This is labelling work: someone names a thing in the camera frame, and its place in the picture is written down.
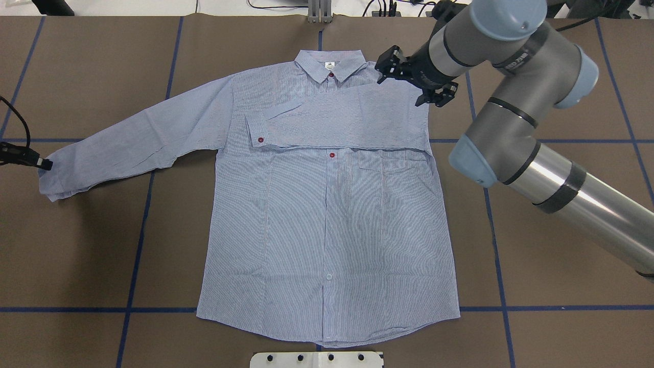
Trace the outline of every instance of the light blue dress shirt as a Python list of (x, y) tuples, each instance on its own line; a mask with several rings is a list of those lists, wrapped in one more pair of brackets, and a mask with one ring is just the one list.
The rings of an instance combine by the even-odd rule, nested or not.
[(198, 317), (333, 348), (457, 318), (427, 106), (378, 77), (361, 51), (301, 51), (204, 84), (53, 153), (41, 192), (67, 198), (214, 149)]

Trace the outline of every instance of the blue tape line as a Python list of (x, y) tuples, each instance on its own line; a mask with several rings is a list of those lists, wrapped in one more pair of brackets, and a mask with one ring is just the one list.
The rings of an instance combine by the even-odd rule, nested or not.
[[(27, 73), (27, 67), (29, 65), (29, 61), (32, 59), (32, 55), (34, 54), (34, 49), (37, 46), (37, 41), (39, 40), (39, 35), (41, 34), (41, 30), (43, 29), (43, 23), (45, 22), (45, 17), (41, 17), (41, 21), (39, 22), (39, 27), (37, 28), (36, 34), (34, 34), (34, 40), (32, 40), (32, 46), (29, 48), (29, 52), (27, 53), (27, 58), (25, 59), (25, 64), (23, 65), (23, 70), (20, 72), (20, 77), (18, 77), (18, 83), (16, 83), (16, 89), (14, 89), (14, 95), (11, 97), (11, 104), (16, 105), (16, 98), (18, 98), (18, 92), (20, 91), (20, 86), (23, 84), (23, 79), (25, 78), (25, 73)], [(11, 110), (9, 107), (7, 107), (7, 114), (5, 114), (5, 120), (2, 123), (2, 128), (0, 128), (0, 139), (5, 135), (5, 130), (7, 129), (7, 124), (9, 123), (9, 117), (11, 116)]]
[(125, 319), (123, 321), (123, 329), (120, 334), (120, 345), (118, 346), (118, 357), (116, 359), (116, 368), (122, 365), (122, 357), (125, 352), (125, 343), (127, 342), (127, 332), (129, 329), (129, 318), (131, 316), (131, 306), (134, 302), (134, 290), (136, 289), (136, 279), (139, 274), (139, 263), (141, 262), (141, 252), (143, 250), (143, 240), (145, 239), (145, 223), (150, 213), (150, 201), (152, 199), (152, 184), (154, 182), (154, 171), (150, 173), (150, 183), (148, 184), (148, 196), (145, 200), (145, 209), (143, 210), (143, 220), (141, 221), (141, 233), (139, 234), (139, 245), (136, 248), (136, 257), (134, 258), (134, 269), (131, 273), (131, 282), (129, 285), (129, 296), (127, 299), (127, 308), (125, 311)]
[(539, 139), (541, 143), (631, 143), (630, 139)]
[(65, 306), (2, 306), (0, 313), (125, 313), (127, 308)]
[(177, 52), (179, 51), (179, 39), (182, 37), (182, 25), (184, 24), (184, 17), (179, 17), (179, 25), (177, 26), (177, 39), (175, 40), (175, 51), (173, 51), (173, 63), (170, 65), (170, 75), (168, 76), (168, 88), (165, 91), (165, 98), (170, 98), (170, 91), (173, 88), (173, 76), (175, 75), (175, 64), (177, 64)]
[(460, 306), (461, 312), (501, 312), (501, 306)]
[[(466, 72), (466, 85), (468, 86), (468, 100), (470, 101), (470, 114), (472, 120), (477, 118), (475, 110), (475, 101), (472, 96), (472, 82), (470, 73)], [(491, 198), (488, 189), (484, 188), (484, 199), (486, 201), (486, 214), (490, 222), (490, 233), (492, 235), (492, 247), (495, 252), (495, 273), (497, 275), (497, 285), (500, 290), (500, 303), (502, 304), (502, 318), (504, 320), (504, 333), (506, 335), (506, 346), (509, 353), (509, 363), (511, 368), (515, 368), (515, 355), (513, 354), (513, 339), (511, 338), (511, 326), (509, 325), (509, 312), (506, 308), (506, 296), (504, 295), (504, 281), (502, 279), (502, 266), (500, 264), (500, 252), (497, 248), (497, 238), (495, 237), (495, 224), (492, 218)]]
[(600, 26), (600, 21), (598, 18), (595, 18), (595, 28), (597, 29), (597, 37), (600, 39), (600, 46), (602, 47), (602, 54), (604, 55), (604, 62), (606, 62), (606, 69), (609, 72), (609, 78), (615, 90), (615, 96), (617, 97), (617, 102), (620, 104), (620, 110), (622, 110), (622, 116), (625, 118), (625, 124), (627, 124), (627, 130), (629, 131), (629, 136), (631, 137), (631, 142), (634, 145), (634, 151), (636, 151), (636, 158), (638, 159), (638, 165), (640, 166), (640, 171), (643, 173), (643, 178), (645, 179), (645, 185), (647, 186), (647, 191), (649, 192), (649, 199), (654, 204), (654, 191), (652, 190), (652, 185), (649, 181), (649, 176), (647, 170), (645, 169), (645, 164), (643, 163), (643, 158), (640, 155), (640, 149), (636, 142), (636, 136), (634, 135), (634, 130), (631, 127), (631, 122), (629, 121), (629, 116), (627, 115), (627, 109), (625, 109), (625, 104), (622, 101), (622, 95), (620, 95), (620, 89), (617, 87), (617, 82), (613, 76), (613, 69), (611, 68), (611, 62), (609, 62), (609, 56), (606, 52), (606, 46), (604, 44), (604, 38), (602, 36), (602, 27)]
[(509, 324), (509, 313), (506, 306), (506, 295), (504, 294), (504, 279), (502, 278), (502, 266), (500, 264), (500, 252), (497, 248), (497, 237), (495, 237), (495, 223), (492, 218), (491, 198), (488, 188), (484, 188), (484, 199), (486, 201), (486, 213), (490, 222), (490, 233), (492, 234), (492, 247), (495, 252), (495, 272), (497, 273), (497, 285), (500, 289), (500, 303), (502, 304), (502, 317), (504, 319), (504, 331), (506, 333), (506, 344), (509, 349), (509, 362), (511, 368), (515, 368), (515, 356), (513, 354), (513, 339), (511, 338), (511, 327)]
[(141, 307), (132, 308), (131, 313), (195, 313), (198, 309), (194, 306), (187, 307)]
[(508, 306), (511, 312), (539, 312), (546, 310), (654, 310), (654, 305), (536, 305), (536, 306)]
[(470, 72), (466, 72), (466, 86), (468, 86), (468, 101), (470, 102), (470, 114), (472, 120), (477, 118), (477, 111), (475, 110), (475, 100), (472, 98), (472, 82), (470, 80)]

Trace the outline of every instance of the button placket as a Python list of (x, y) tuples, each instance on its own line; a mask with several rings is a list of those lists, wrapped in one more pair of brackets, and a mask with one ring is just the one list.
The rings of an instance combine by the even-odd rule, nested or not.
[(334, 216), (337, 216), (337, 200), (338, 200), (338, 170), (339, 170), (339, 151), (323, 151), (325, 160), (325, 238), (324, 238), (324, 261), (323, 261), (323, 325), (322, 334), (324, 340), (332, 340), (336, 328), (336, 301), (334, 284), (337, 280), (336, 266), (333, 262), (333, 257), (336, 247), (334, 242), (336, 239), (333, 237), (336, 221)]

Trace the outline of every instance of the metal cylinder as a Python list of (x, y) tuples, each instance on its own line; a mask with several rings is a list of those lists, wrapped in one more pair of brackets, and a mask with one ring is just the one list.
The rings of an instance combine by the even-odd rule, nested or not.
[(599, 238), (641, 274), (654, 274), (654, 213), (588, 174), (559, 216)]
[(599, 240), (604, 249), (654, 281), (654, 213), (541, 145), (509, 185), (547, 213)]

